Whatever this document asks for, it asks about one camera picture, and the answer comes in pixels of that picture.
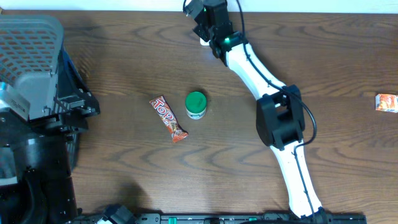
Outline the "green lid jar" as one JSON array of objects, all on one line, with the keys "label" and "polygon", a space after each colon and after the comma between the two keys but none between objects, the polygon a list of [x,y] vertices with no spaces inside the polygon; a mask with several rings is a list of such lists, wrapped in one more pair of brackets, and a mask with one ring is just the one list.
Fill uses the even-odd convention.
[{"label": "green lid jar", "polygon": [[191,119],[201,119],[206,113],[207,99],[206,96],[199,92],[193,91],[189,93],[185,99],[185,108],[187,115]]}]

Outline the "red Top chocolate bar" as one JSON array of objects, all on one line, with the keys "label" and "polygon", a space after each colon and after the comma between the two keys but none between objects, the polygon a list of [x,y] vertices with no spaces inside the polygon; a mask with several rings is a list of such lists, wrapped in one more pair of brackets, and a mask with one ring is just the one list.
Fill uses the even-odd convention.
[{"label": "red Top chocolate bar", "polygon": [[188,137],[188,133],[179,125],[178,120],[163,95],[154,98],[149,103],[161,117],[162,122],[171,134],[173,142],[179,142]]}]

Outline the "orange snack packet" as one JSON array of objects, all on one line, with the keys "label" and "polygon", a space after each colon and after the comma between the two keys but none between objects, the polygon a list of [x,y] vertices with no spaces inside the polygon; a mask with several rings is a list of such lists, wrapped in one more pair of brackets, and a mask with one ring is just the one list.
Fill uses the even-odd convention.
[{"label": "orange snack packet", "polygon": [[392,94],[378,94],[375,97],[376,111],[385,111],[397,113],[397,95]]}]

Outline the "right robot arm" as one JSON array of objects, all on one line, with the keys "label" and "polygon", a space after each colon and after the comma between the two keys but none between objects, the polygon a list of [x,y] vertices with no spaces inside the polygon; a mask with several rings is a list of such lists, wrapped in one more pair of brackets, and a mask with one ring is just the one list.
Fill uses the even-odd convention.
[{"label": "right robot arm", "polygon": [[256,130],[276,156],[297,223],[326,223],[312,185],[304,148],[317,136],[317,122],[297,86],[278,80],[258,59],[246,37],[235,31],[226,0],[184,1],[182,11],[195,22],[194,33],[213,55],[236,73],[256,100]]}]

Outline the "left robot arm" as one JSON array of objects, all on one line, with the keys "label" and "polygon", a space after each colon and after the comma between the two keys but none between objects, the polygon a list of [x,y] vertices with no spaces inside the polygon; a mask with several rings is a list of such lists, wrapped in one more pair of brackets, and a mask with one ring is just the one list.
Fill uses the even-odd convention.
[{"label": "left robot arm", "polygon": [[75,202],[69,149],[100,113],[66,50],[58,54],[56,84],[28,81],[21,91],[1,85],[1,145],[10,147],[17,183],[1,188],[4,223],[86,221]]}]

